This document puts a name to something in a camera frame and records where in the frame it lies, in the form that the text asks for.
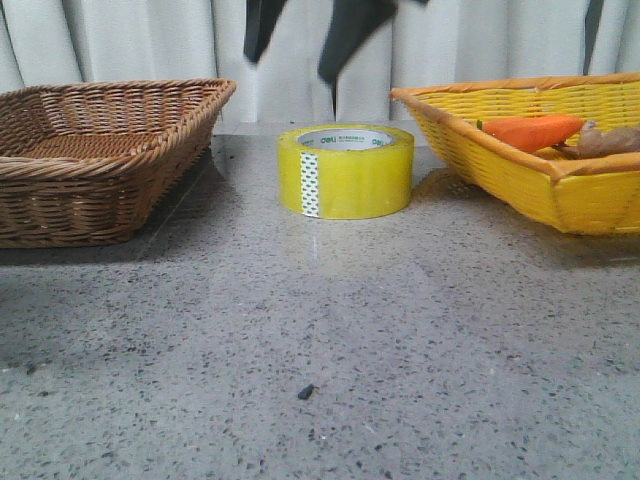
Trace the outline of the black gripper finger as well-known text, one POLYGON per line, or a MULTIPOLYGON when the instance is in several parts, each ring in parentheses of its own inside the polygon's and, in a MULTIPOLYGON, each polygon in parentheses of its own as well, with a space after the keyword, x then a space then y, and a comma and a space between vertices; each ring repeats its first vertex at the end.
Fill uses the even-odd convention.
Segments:
POLYGON ((395 1, 334 1, 318 76, 328 85, 335 84, 351 57, 379 27, 394 17, 397 9, 395 1))
POLYGON ((268 47, 286 0, 247 0, 244 55, 257 64, 268 47))

